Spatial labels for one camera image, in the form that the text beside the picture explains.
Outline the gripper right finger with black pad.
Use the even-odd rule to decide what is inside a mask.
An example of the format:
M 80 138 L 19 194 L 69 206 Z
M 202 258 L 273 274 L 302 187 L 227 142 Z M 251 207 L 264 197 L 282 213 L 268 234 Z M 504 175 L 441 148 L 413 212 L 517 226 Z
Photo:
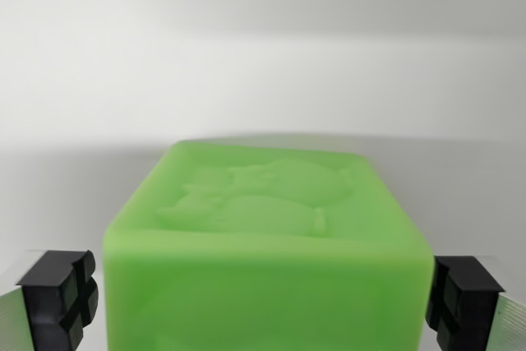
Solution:
M 426 322 L 442 350 L 524 350 L 525 303 L 475 256 L 436 256 Z

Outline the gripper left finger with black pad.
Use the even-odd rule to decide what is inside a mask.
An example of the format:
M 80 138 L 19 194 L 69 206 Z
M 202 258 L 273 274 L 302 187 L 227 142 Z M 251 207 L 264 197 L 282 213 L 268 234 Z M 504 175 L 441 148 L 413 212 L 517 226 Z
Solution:
M 99 303 L 92 251 L 29 250 L 1 273 L 1 349 L 76 350 Z

